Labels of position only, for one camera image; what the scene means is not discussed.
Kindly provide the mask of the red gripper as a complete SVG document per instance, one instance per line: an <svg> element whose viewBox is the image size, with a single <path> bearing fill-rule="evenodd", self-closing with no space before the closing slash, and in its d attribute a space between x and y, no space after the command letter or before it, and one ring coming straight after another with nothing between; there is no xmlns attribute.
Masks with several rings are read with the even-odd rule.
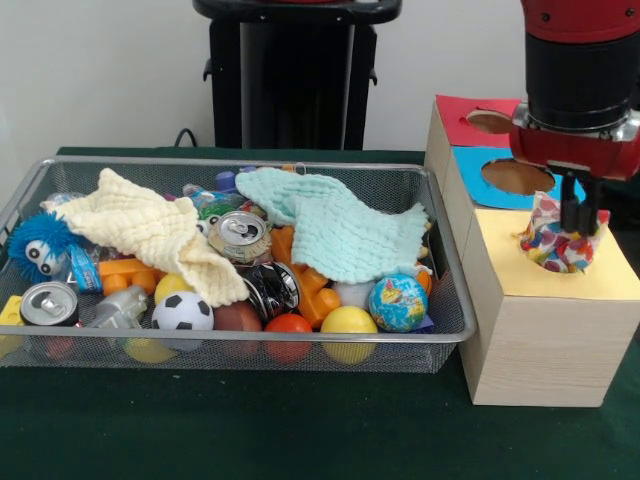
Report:
<svg viewBox="0 0 640 480"><path fill-rule="evenodd" d="M547 168L586 171L595 177L581 180L585 198L580 204L575 194L573 172L563 174L560 221L567 233L579 230L584 236L595 234L602 190L602 181L597 178L628 180L639 170L638 137L629 142L614 142L513 126L509 142L513 157L518 161Z"/></svg>

